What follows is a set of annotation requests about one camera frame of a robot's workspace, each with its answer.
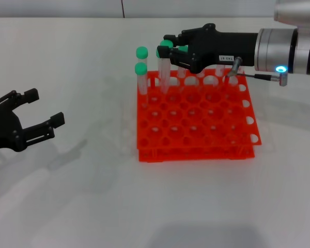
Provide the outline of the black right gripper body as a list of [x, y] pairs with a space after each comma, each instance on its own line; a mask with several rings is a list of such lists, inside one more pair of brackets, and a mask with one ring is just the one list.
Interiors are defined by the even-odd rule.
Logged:
[[190, 40], [190, 71], [199, 73], [211, 65], [232, 65], [235, 58], [242, 66], [254, 66], [257, 33], [224, 33], [213, 23], [195, 29]]

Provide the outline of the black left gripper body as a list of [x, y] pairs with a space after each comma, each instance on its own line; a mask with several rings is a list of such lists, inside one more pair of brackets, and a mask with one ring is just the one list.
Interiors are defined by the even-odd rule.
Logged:
[[25, 149], [25, 138], [17, 115], [0, 104], [0, 149], [2, 148], [21, 152]]

